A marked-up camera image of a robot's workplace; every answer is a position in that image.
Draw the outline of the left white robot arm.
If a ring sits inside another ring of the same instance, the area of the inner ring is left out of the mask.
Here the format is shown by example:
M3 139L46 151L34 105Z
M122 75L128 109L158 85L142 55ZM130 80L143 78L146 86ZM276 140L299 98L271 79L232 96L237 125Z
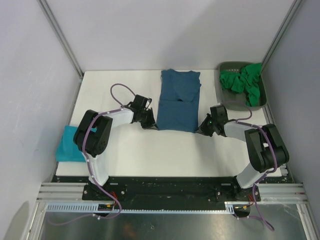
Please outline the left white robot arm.
M111 188L105 184L109 174L104 170L104 152L111 131L122 125L140 123L144 130L157 130L151 98L135 95L134 100L118 109L106 112L87 110L76 129L73 142L88 165L89 178L95 184L93 194L100 200L110 196Z

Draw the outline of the dark blue t shirt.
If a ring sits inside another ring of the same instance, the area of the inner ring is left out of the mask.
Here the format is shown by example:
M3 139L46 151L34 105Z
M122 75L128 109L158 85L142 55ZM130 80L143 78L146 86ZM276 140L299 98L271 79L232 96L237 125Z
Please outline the dark blue t shirt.
M159 130L195 133L198 128L200 72L161 71L156 124Z

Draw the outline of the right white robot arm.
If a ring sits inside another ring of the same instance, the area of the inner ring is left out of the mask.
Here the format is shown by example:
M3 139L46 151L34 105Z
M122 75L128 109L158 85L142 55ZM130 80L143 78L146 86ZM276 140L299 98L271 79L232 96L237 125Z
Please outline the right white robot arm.
M210 108L197 134L212 137L213 134L233 138L246 143L249 164L236 175L230 184L230 194L242 201L249 189L256 186L268 174L290 160L287 147L275 124L256 125L244 122L247 118L230 119L224 105Z

